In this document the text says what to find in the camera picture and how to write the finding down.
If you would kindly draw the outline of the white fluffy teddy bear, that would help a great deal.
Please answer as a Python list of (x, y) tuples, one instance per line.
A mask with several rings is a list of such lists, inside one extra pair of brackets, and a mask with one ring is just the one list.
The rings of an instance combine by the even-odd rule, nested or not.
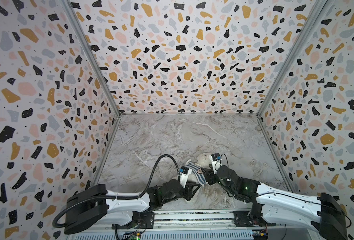
[(201, 169), (209, 169), (211, 164), (211, 155), (210, 154), (201, 154), (199, 155), (196, 160), (192, 160), (194, 163), (198, 163), (201, 165)]

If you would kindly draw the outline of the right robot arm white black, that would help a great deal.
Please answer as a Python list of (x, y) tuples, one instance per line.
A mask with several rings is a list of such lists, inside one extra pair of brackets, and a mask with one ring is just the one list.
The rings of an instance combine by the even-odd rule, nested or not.
[(219, 184), (238, 201), (251, 203), (250, 220), (259, 226), (285, 224), (317, 232), (326, 240), (346, 240), (351, 220), (335, 198), (305, 196), (239, 177), (228, 166), (202, 169), (209, 185)]

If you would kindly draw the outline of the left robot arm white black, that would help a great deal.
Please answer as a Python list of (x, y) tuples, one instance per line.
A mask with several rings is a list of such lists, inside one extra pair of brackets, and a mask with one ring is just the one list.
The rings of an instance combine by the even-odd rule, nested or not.
[(108, 191), (104, 184), (98, 184), (67, 200), (69, 211), (65, 213), (65, 234), (80, 233), (96, 223), (133, 228), (141, 221), (143, 212), (160, 210), (178, 199), (189, 201), (200, 187), (190, 181), (182, 186), (178, 180), (172, 179), (161, 186), (148, 188), (140, 197), (139, 193)]

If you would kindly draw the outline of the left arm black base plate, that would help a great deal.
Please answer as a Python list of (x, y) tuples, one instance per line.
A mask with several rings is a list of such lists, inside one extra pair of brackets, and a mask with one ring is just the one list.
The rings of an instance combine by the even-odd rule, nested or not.
[(153, 212), (133, 212), (130, 221), (125, 225), (118, 225), (118, 230), (138, 230), (152, 229), (155, 223), (155, 213)]

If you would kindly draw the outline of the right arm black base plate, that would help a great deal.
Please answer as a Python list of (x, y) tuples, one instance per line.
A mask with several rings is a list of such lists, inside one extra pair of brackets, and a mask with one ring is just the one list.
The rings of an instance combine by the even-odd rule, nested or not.
[(263, 204), (253, 203), (250, 210), (234, 211), (233, 223), (237, 227), (274, 227), (275, 223), (268, 223), (263, 219)]

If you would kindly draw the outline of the blue white striped knit sweater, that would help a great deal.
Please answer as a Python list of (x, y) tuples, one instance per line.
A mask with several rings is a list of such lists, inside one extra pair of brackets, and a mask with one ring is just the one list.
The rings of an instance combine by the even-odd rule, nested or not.
[(207, 184), (203, 171), (201, 169), (201, 165), (198, 163), (194, 163), (192, 160), (188, 160), (185, 164), (191, 170), (191, 173), (188, 174), (187, 180), (189, 182), (194, 182), (200, 184), (201, 186), (205, 186)]

